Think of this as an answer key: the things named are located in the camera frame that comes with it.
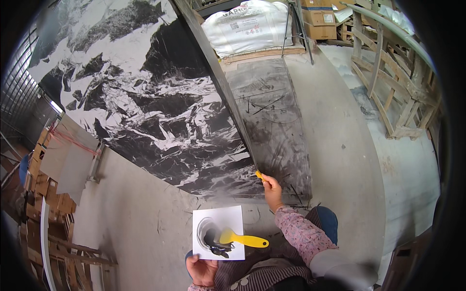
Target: blue pants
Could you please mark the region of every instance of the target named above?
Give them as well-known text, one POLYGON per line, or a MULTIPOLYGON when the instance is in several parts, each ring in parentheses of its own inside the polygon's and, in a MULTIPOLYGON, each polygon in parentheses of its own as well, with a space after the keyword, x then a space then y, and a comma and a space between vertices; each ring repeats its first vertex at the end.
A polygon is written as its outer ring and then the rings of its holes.
POLYGON ((336 245, 338 242, 338 219, 336 214, 324 206, 316 206, 317 215, 321 225, 319 226, 329 239, 336 245))
MULTIPOLYGON (((336 218, 336 214, 333 211, 324 206, 316 206, 311 209, 311 211, 309 211, 309 213, 306 215, 306 219, 310 220, 317 227, 323 230, 330 238, 330 240, 336 245, 338 242, 338 220, 336 218)), ((186 260, 190 256, 192 256, 192 250, 190 250, 185 256, 185 266, 186 260)))

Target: marble veining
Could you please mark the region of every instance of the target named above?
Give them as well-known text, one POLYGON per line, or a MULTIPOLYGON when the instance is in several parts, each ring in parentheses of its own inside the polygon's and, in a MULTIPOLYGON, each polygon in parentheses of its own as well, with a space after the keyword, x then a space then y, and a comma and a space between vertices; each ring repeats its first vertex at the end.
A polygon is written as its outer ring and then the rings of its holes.
POLYGON ((192 194, 259 194, 207 62, 168 0, 62 0, 50 21, 58 32, 39 40, 29 72, 75 122, 192 194))

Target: yellow plastic scraper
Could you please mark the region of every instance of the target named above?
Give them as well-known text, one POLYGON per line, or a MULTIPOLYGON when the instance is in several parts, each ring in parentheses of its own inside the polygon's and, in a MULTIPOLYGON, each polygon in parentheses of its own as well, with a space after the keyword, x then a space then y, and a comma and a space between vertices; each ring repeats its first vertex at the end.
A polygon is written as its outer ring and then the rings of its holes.
POLYGON ((268 247, 268 240, 263 239, 261 237, 253 237, 253 236, 240 236, 234 233, 233 230, 230 228, 226 228, 223 230, 222 234, 220 235, 219 242, 221 244, 228 244, 231 242, 238 242, 243 245, 247 245, 253 248, 266 248, 268 247))
POLYGON ((260 179, 262 179, 263 181, 265 181, 264 178, 262 178, 262 174, 259 172, 259 170, 256 171, 256 176, 260 179))

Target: metal tripod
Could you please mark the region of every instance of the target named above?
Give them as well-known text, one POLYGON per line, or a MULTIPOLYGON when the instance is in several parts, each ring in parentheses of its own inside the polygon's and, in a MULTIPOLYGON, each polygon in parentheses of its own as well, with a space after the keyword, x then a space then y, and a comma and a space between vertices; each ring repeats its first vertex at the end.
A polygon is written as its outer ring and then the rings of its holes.
POLYGON ((288 2, 288 14, 287 15, 288 16, 290 15, 290 8, 291 8, 291 11, 293 12, 292 21, 296 24, 296 35, 287 36, 288 19, 289 19, 289 17, 287 17, 287 24, 285 26, 285 37, 283 39, 283 46, 281 47, 281 57, 283 57, 283 51, 285 50, 285 41, 287 40, 287 38, 297 37, 297 38, 304 40, 304 45, 306 46, 306 50, 308 50, 309 52, 309 57, 311 58, 311 64, 314 65, 314 59, 312 58, 311 48, 309 46, 309 37, 307 36, 306 31, 304 30, 304 21, 302 20, 301 9, 296 7, 296 3, 294 3, 293 1, 287 0, 287 2, 288 2))

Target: pink floral sleeve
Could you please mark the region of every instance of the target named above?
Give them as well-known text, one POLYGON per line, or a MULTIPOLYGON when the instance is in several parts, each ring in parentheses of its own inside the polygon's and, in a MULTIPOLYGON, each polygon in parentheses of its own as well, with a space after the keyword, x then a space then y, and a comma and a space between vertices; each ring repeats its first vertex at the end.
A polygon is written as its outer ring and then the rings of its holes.
POLYGON ((188 287, 188 291, 214 291, 215 287, 202 287, 202 286, 197 286, 194 284, 191 284, 188 287))
POLYGON ((275 224, 281 229, 290 245, 298 250, 307 266, 321 251, 338 249, 323 230, 291 207, 283 205, 277 209, 275 224))

